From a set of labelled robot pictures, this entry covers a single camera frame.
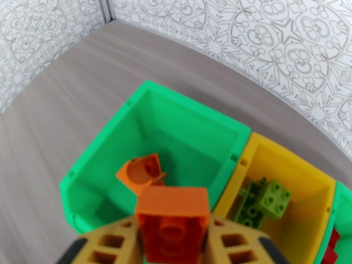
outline gray table surface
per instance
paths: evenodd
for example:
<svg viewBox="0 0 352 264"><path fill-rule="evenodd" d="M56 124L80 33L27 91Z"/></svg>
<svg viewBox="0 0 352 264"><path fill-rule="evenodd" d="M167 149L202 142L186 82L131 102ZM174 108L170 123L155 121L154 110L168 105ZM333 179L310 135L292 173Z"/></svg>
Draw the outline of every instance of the gray table surface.
<svg viewBox="0 0 352 264"><path fill-rule="evenodd" d="M1 264L54 263L76 237L59 182L144 80L249 125L352 186L351 162L275 96L198 52L115 21L54 61L0 116Z"/></svg>

